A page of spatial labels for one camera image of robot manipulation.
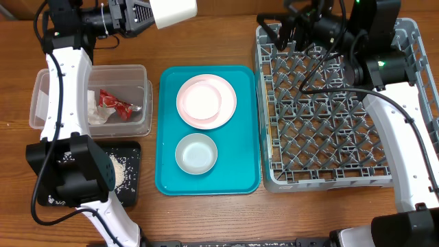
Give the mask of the cream cup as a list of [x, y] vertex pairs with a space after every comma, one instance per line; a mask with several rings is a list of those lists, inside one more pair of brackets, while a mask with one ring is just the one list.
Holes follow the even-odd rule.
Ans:
[[150, 0], [150, 5], [158, 29], [195, 17], [198, 12], [196, 0]]

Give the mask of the red snack wrapper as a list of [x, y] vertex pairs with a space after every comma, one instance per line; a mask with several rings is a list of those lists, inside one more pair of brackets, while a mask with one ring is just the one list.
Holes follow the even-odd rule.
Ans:
[[103, 89], [100, 90], [99, 105], [102, 108], [115, 109], [116, 113], [124, 121], [129, 120], [133, 112], [139, 112], [142, 110], [141, 106], [136, 106], [134, 104], [124, 102]]

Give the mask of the white napkin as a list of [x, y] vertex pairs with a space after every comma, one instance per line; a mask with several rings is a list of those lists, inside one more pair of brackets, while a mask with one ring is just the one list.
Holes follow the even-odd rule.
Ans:
[[114, 108], [104, 108], [97, 105], [94, 91], [87, 91], [88, 123], [100, 125], [107, 122], [108, 118], [116, 112]]

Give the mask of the pink bowl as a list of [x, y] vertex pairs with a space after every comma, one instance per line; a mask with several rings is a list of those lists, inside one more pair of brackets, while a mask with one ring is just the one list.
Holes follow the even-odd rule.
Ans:
[[222, 105], [220, 92], [208, 82], [196, 82], [182, 96], [184, 111], [192, 118], [205, 120], [214, 117]]

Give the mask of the rice and food scraps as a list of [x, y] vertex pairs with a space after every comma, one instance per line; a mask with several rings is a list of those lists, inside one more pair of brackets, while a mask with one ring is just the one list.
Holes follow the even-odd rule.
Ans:
[[107, 148], [106, 153], [114, 165], [114, 192], [124, 207], [134, 206], [137, 202], [140, 149]]

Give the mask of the grey bowl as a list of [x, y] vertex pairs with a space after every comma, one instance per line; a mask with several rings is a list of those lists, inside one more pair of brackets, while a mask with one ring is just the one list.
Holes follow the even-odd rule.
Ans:
[[176, 163], [187, 174], [207, 173], [215, 165], [217, 157], [218, 151], [215, 142], [205, 134], [188, 134], [176, 146]]

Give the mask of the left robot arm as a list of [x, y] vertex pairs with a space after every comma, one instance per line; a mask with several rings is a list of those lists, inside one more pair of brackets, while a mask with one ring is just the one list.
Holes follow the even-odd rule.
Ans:
[[34, 17], [34, 31], [49, 70], [49, 103], [38, 143], [25, 157], [44, 189], [85, 215], [108, 246], [148, 246], [115, 193], [109, 156], [91, 138], [87, 115], [88, 80], [98, 38], [133, 38], [154, 23], [144, 1], [109, 1], [84, 9], [81, 1], [46, 0]]

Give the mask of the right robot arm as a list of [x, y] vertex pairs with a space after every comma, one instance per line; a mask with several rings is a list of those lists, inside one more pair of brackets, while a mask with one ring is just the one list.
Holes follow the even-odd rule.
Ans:
[[390, 167], [397, 212], [367, 226], [331, 232], [326, 246], [437, 246], [438, 156], [423, 119], [416, 75], [406, 54], [393, 44], [400, 1], [356, 1], [351, 12], [332, 13], [332, 1], [312, 1], [302, 9], [285, 1], [285, 13], [263, 13], [257, 23], [284, 50], [295, 41], [343, 56], [346, 75], [375, 124]]

